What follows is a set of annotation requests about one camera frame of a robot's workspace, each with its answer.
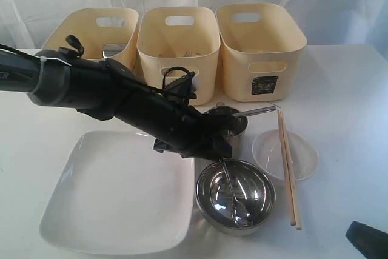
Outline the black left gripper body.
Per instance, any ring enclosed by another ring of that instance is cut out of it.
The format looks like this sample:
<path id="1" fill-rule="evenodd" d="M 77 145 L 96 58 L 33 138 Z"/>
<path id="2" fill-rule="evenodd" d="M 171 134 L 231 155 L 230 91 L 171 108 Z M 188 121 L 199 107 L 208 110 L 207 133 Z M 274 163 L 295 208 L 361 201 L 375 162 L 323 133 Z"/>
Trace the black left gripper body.
<path id="1" fill-rule="evenodd" d="M 192 106 L 158 104 L 153 107 L 153 150 L 183 158 L 218 158 L 218 118 Z"/>

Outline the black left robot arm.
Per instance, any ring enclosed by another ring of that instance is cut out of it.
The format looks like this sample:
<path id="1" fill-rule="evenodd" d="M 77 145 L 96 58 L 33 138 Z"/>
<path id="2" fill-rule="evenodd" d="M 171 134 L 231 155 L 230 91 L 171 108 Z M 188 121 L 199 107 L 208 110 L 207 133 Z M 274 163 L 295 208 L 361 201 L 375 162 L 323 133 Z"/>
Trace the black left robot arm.
<path id="1" fill-rule="evenodd" d="M 157 152 L 230 158 L 232 146 L 221 135 L 229 119 L 201 113 L 189 104 L 195 97 L 193 77 L 187 71 L 159 89 L 111 58 L 93 62 L 64 47 L 29 55 L 1 46 L 3 91 L 23 92 L 39 106 L 73 108 L 100 121 L 120 119 L 153 136 Z"/>

